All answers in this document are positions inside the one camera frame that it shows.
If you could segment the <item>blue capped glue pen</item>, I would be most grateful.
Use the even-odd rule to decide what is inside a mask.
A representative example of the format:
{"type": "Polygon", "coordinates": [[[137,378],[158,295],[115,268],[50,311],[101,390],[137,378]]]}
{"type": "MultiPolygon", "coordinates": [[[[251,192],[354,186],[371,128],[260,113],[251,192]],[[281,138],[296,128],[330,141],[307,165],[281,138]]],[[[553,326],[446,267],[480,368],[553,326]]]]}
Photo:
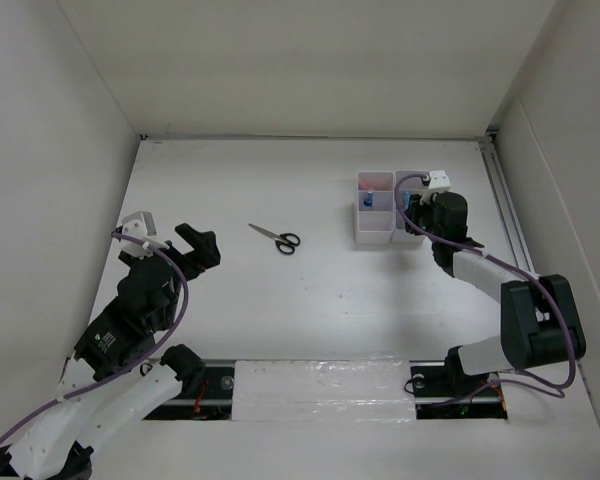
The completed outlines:
{"type": "Polygon", "coordinates": [[[372,210],[374,204],[374,195],[372,191],[368,191],[362,201],[362,205],[366,210],[372,210]]]}

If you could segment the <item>black handled scissors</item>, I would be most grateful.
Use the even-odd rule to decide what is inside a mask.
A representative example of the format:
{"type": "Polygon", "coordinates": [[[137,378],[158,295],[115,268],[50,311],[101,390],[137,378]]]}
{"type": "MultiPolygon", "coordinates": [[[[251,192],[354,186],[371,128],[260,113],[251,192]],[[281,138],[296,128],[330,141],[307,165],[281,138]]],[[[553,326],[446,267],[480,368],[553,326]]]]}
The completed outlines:
{"type": "Polygon", "coordinates": [[[271,239],[275,243],[278,252],[283,255],[293,255],[296,249],[301,245],[300,237],[294,233],[285,232],[276,234],[270,230],[264,229],[260,226],[251,223],[249,223],[249,226],[261,235],[271,239]]]}

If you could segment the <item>red highlighter pen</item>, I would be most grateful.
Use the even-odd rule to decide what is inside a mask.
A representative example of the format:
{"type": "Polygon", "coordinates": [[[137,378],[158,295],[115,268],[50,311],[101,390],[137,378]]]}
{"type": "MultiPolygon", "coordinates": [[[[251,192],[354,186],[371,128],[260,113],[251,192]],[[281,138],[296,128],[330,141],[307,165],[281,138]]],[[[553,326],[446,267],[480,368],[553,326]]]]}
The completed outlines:
{"type": "Polygon", "coordinates": [[[377,187],[373,183],[368,183],[364,180],[358,181],[358,189],[365,193],[375,193],[375,192],[381,192],[383,190],[382,187],[377,187]]]}

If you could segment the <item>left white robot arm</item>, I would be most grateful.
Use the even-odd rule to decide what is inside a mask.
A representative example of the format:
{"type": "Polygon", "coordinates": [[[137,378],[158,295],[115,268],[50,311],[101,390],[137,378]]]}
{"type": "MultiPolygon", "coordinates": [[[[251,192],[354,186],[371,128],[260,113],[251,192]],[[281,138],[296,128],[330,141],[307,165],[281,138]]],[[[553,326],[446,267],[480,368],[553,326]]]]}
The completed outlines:
{"type": "Polygon", "coordinates": [[[0,437],[0,477],[88,479],[96,454],[123,427],[204,384],[205,363],[184,344],[171,346],[135,385],[112,403],[110,385],[146,363],[175,332],[189,303],[189,283],[219,265],[212,231],[183,223],[180,252],[160,242],[143,220],[127,220],[119,241],[127,275],[117,294],[77,341],[53,397],[0,437]]]}

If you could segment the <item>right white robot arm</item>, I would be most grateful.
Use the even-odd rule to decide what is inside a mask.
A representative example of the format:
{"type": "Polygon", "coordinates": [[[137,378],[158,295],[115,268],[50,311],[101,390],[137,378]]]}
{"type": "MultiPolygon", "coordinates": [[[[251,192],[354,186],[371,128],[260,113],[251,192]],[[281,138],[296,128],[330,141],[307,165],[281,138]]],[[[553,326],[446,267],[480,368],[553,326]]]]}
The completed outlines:
{"type": "Polygon", "coordinates": [[[586,339],[569,281],[539,276],[489,253],[468,234],[468,204],[454,192],[428,199],[404,193],[399,211],[405,229],[424,235],[435,263],[450,277],[473,285],[500,306],[498,335],[451,348],[442,381],[454,394],[472,398],[509,383],[561,398],[575,380],[586,339]]]}

